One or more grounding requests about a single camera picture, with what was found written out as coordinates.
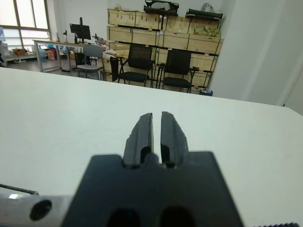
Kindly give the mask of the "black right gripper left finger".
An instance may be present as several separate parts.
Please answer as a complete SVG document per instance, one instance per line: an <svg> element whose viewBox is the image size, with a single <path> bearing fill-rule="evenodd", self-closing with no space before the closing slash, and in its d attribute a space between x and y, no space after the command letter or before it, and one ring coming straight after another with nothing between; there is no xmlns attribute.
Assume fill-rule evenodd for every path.
<svg viewBox="0 0 303 227"><path fill-rule="evenodd" d="M123 155L125 166L137 167L144 163L145 157L153 153L153 117L152 113L140 116L138 122L126 140Z"/></svg>

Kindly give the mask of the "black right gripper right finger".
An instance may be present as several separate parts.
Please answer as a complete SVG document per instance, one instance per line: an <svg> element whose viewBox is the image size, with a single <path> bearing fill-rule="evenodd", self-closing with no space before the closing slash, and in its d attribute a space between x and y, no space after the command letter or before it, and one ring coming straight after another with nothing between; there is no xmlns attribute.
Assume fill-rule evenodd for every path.
<svg viewBox="0 0 303 227"><path fill-rule="evenodd" d="M162 163L166 167L175 167L182 163L189 152L187 139L174 115L162 112L160 151Z"/></svg>

